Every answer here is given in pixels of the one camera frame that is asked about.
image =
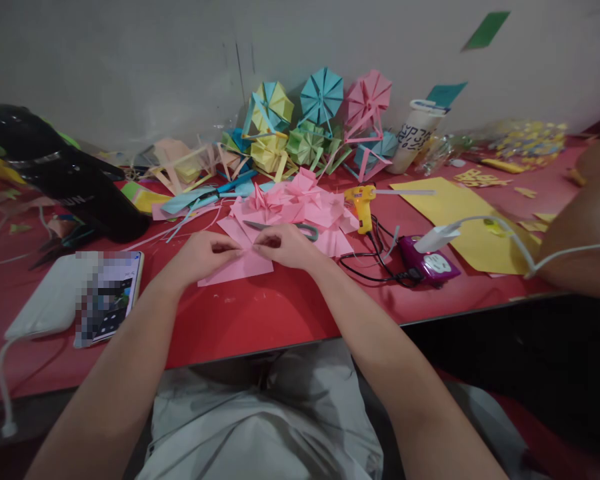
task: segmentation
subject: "pink origami pinwheel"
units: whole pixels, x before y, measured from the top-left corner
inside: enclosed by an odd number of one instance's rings
[[[391,82],[378,70],[371,70],[368,74],[353,82],[347,92],[346,125],[349,126],[345,134],[345,143],[382,140],[382,123],[380,115],[389,107],[391,97]],[[373,128],[376,137],[354,138],[354,134]]]

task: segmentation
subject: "hand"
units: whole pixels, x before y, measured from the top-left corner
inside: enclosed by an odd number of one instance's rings
[[[328,260],[302,230],[290,223],[262,230],[253,242],[253,249],[264,258],[306,271]]]
[[[226,235],[208,231],[194,233],[162,269],[160,282],[184,289],[240,257],[242,252],[242,247]]]

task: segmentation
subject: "smartphone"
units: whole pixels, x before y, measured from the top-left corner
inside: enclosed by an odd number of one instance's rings
[[[88,286],[82,322],[73,346],[84,348],[109,340],[120,328],[138,298],[142,252],[102,252]]]

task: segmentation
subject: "black cable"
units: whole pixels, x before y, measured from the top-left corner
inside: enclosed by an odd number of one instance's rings
[[[372,222],[375,223],[375,235],[376,235],[376,237],[378,239],[378,242],[376,243],[376,240],[373,238],[373,233],[372,233],[373,232],[373,228],[372,228],[371,231],[367,232],[367,236],[368,236],[369,240],[371,240],[371,244],[373,245],[373,249],[375,250],[375,253],[368,253],[368,252],[364,252],[364,253],[348,253],[348,254],[343,255],[342,257],[340,257],[340,259],[338,260],[338,262],[340,262],[340,265],[342,265],[347,270],[350,270],[350,271],[354,272],[356,275],[358,275],[358,276],[360,276],[360,277],[362,277],[362,278],[364,278],[366,280],[371,280],[371,281],[376,281],[376,282],[395,281],[398,284],[402,285],[403,287],[414,288],[418,284],[418,280],[412,279],[411,276],[407,272],[402,272],[402,273],[394,274],[391,271],[391,269],[385,264],[385,261],[382,258],[382,253],[385,251],[385,244],[384,244],[384,241],[382,239],[382,234],[380,233],[380,229],[382,229],[388,235],[391,235],[391,232],[389,232],[386,228],[384,228],[380,224],[380,222],[378,221],[378,218],[375,215],[371,216],[371,220],[372,220]],[[352,258],[352,257],[378,257],[378,260],[379,260],[380,264],[383,266],[383,268],[386,270],[386,272],[390,275],[390,277],[378,279],[378,278],[369,277],[368,275],[364,275],[364,274],[358,272],[357,270],[354,270],[352,267],[350,267],[349,265],[347,265],[346,262],[344,262],[344,259],[348,259],[348,258]],[[408,285],[405,282],[403,282],[404,279],[411,280],[412,285]]]

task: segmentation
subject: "black thermos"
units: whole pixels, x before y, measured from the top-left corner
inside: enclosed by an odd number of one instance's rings
[[[68,145],[28,109],[0,105],[0,147],[28,184],[110,240],[130,242],[149,228],[149,217],[111,180],[123,180],[122,170]]]

